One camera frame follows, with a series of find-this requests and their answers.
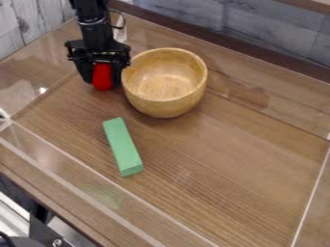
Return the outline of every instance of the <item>wooden bowl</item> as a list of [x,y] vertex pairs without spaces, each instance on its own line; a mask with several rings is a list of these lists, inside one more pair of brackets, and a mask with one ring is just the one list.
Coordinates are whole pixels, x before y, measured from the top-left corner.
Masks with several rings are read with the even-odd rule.
[[174,118],[202,100],[207,68],[202,58],[177,48],[149,50],[133,58],[123,71],[131,105],[155,118]]

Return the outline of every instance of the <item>green block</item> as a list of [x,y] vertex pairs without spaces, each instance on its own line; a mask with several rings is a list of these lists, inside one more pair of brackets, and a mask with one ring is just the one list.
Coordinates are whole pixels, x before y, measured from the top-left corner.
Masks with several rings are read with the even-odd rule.
[[115,155],[122,177],[143,171],[143,162],[122,118],[103,122],[109,143]]

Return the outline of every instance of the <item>green rectangular block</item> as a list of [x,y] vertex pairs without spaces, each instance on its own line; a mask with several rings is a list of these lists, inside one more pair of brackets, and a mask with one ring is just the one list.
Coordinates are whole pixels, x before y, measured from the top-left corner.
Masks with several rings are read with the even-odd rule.
[[122,177],[143,171],[143,162],[122,118],[103,122],[109,143],[115,155]]

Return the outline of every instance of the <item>bowl rim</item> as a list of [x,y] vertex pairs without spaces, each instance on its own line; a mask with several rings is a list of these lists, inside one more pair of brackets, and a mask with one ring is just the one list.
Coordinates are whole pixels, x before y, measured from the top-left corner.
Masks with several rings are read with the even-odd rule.
[[205,87],[205,83],[206,83],[206,79],[207,79],[207,66],[206,66],[206,63],[205,63],[202,57],[198,54],[195,54],[194,52],[191,52],[191,51],[189,51],[186,49],[182,49],[182,48],[163,47],[163,48],[155,48],[155,49],[146,50],[146,51],[141,52],[139,54],[137,54],[131,58],[131,61],[134,62],[134,60],[137,60],[139,57],[147,55],[149,53],[154,53],[154,52],[158,52],[158,51],[162,51],[162,50],[177,50],[177,51],[183,52],[183,53],[189,54],[190,56],[193,56],[197,59],[198,63],[202,65],[202,70],[205,71],[205,73],[202,75],[202,80],[199,82],[198,87],[194,88],[194,90],[191,92],[189,92],[186,95],[171,97],[171,98],[167,98],[167,99],[163,99],[163,100],[154,100],[154,99],[150,99],[150,98],[146,98],[146,97],[142,97],[141,95],[138,95],[135,93],[135,91],[133,91],[130,89],[130,87],[127,86],[127,83],[126,83],[125,78],[123,78],[123,86],[125,86],[126,91],[129,91],[133,95],[141,97],[143,100],[153,101],[153,102],[175,101],[178,99],[182,99],[182,98],[193,95],[202,87]]

